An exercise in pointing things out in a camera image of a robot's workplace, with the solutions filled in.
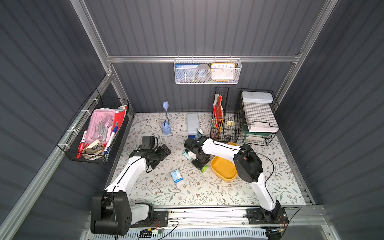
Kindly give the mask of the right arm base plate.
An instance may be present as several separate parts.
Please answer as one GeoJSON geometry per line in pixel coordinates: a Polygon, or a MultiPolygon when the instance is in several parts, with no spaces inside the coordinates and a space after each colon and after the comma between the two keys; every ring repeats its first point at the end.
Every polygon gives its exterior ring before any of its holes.
{"type": "Polygon", "coordinates": [[[288,224],[290,221],[283,208],[272,214],[261,208],[246,209],[246,218],[250,225],[288,224]]]}

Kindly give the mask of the green tissue pack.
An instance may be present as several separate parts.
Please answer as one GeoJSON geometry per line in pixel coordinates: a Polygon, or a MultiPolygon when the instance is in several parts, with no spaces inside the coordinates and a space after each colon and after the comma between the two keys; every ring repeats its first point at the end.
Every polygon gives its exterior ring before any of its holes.
{"type": "Polygon", "coordinates": [[[207,165],[205,165],[202,169],[201,169],[201,172],[204,173],[209,167],[207,165]]]}

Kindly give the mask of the yellow plastic storage box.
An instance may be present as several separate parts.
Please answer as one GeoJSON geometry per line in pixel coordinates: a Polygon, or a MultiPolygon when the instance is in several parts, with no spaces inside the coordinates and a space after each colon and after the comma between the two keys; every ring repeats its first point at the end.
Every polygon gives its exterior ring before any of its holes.
{"type": "Polygon", "coordinates": [[[225,182],[230,182],[238,176],[233,157],[239,149],[240,146],[234,143],[215,144],[211,149],[211,154],[215,156],[211,161],[212,171],[225,182]]]}

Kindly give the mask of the light blue heart tissue pack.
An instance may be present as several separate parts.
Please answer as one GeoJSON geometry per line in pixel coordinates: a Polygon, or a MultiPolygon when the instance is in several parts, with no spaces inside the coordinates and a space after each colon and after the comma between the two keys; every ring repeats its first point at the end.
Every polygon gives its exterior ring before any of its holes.
{"type": "Polygon", "coordinates": [[[175,171],[172,171],[172,172],[171,172],[171,177],[173,178],[173,181],[174,181],[174,183],[175,183],[176,185],[179,184],[179,183],[181,183],[181,182],[184,180],[184,178],[183,178],[183,176],[181,175],[181,172],[180,172],[179,169],[177,169],[177,170],[175,170],[175,171]]]}

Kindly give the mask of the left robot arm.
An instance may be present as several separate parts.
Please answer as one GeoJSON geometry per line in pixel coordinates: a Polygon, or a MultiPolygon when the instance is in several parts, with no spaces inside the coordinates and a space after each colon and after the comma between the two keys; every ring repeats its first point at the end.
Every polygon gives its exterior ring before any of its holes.
{"type": "Polygon", "coordinates": [[[102,192],[92,197],[90,230],[93,234],[124,236],[131,226],[150,226],[155,222],[152,204],[130,205],[129,196],[139,176],[154,170],[172,151],[160,146],[158,138],[143,136],[142,144],[129,155],[129,160],[117,178],[102,192]]]}

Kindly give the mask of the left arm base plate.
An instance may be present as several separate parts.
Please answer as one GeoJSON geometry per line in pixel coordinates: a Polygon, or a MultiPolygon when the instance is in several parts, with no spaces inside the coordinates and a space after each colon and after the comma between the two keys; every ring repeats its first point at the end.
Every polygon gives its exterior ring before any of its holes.
{"type": "Polygon", "coordinates": [[[144,221],[137,222],[132,225],[134,228],[155,228],[167,227],[169,220],[168,211],[154,211],[154,213],[144,221]]]}

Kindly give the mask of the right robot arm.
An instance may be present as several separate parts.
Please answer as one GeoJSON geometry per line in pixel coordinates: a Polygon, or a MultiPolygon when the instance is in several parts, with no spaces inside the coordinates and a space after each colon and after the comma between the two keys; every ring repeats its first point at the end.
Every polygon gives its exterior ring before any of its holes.
{"type": "Polygon", "coordinates": [[[232,146],[202,136],[198,140],[187,138],[184,147],[196,155],[195,161],[199,164],[206,163],[211,155],[232,163],[238,176],[251,185],[264,214],[278,214],[281,204],[271,193],[264,176],[263,163],[250,145],[232,146]]]}

